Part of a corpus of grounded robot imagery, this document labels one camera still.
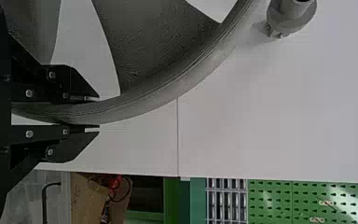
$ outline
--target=metal bolt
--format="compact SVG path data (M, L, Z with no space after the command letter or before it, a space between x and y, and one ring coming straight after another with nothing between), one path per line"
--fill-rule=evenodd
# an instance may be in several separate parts
M48 77L51 78L51 79L56 78L55 72L48 72Z
M48 148L48 156L52 156L54 154L53 148Z
M26 95L28 98L31 98L31 97L34 96L34 92L31 91L31 90L27 90L27 91L25 92L25 95Z
M63 98L63 99L68 99L68 98L69 98L69 93L68 93L68 92L64 92L64 93L62 94L62 98Z
M1 148L1 153L2 154L7 154L10 151L10 147L2 147Z
M10 80L11 80L11 76L10 76L10 75L3 75L2 78L3 78L3 80L4 80L5 82L10 82Z
M34 137L34 131L27 131L27 132L25 133L25 137L27 137L27 138L32 138L32 137Z

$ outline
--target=cardboard box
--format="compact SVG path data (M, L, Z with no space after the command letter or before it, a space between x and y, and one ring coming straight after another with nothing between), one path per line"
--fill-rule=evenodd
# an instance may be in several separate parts
M73 224L100 224L109 188L90 180L89 176L71 174L71 211Z

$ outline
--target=white board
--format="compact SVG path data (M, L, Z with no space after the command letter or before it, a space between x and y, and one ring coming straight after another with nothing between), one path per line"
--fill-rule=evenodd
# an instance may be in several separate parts
M179 99L180 176L358 182L358 1L318 4L298 34L244 34Z

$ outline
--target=black bracket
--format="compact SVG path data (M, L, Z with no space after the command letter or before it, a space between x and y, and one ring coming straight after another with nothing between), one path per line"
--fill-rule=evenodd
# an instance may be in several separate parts
M0 9L0 214L7 193L39 162L67 162L98 135L87 125L11 125L11 104L84 104L98 93L67 65L41 65L7 31Z

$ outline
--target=white table surface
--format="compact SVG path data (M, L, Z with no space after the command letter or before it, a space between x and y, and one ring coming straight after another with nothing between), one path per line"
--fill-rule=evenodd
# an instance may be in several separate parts
M180 176L358 182L358 1L318 3L298 34L248 32L180 97Z
M90 1L76 0L82 5L75 8L71 1L62 10L85 11L65 13L63 20L78 24L59 30L53 60L75 66L102 98L119 95L98 18L84 16L93 10ZM221 21L235 0L189 2ZM271 41L252 29L178 101L103 126L75 161L38 168L358 182L358 1L318 3L317 16L300 33ZM68 36L78 41L68 43Z

